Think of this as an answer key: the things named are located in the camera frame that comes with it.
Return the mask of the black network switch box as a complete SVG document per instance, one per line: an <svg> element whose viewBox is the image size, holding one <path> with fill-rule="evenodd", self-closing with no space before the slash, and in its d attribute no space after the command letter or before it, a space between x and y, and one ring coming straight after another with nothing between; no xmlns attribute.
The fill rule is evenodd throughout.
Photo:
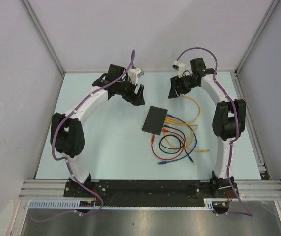
<svg viewBox="0 0 281 236"><path fill-rule="evenodd" d="M160 135L167 112L167 109L151 106L143 124L142 131L154 135Z"/></svg>

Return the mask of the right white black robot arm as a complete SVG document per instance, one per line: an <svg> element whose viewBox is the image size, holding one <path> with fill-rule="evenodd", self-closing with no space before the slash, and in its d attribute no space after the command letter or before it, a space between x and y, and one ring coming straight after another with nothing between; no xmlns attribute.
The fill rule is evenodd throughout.
<svg viewBox="0 0 281 236"><path fill-rule="evenodd" d="M171 78L169 99L177 98L201 87L210 96L216 108L212 129L218 138L217 160L210 182L206 187L212 196L223 198L236 190L233 176L233 155L237 140L245 130L246 102L232 98L216 79L213 68L207 68L203 58L191 60L191 73L186 74L186 65L178 60L173 68L178 72Z"/></svg>

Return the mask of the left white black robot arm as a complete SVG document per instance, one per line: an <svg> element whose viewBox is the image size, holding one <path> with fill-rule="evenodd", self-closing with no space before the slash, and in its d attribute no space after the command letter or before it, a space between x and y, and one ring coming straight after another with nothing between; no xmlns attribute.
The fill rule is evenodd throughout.
<svg viewBox="0 0 281 236"><path fill-rule="evenodd" d="M86 95L74 108L66 113L54 113L51 120L50 143L54 160L63 160L70 173L70 180L75 184L75 191L80 196L92 190L89 170L79 161L79 155L85 147L84 124L89 117L105 102L115 95L121 96L134 106L145 105L144 85L138 80L144 75L140 68L111 64L107 73L96 79Z"/></svg>

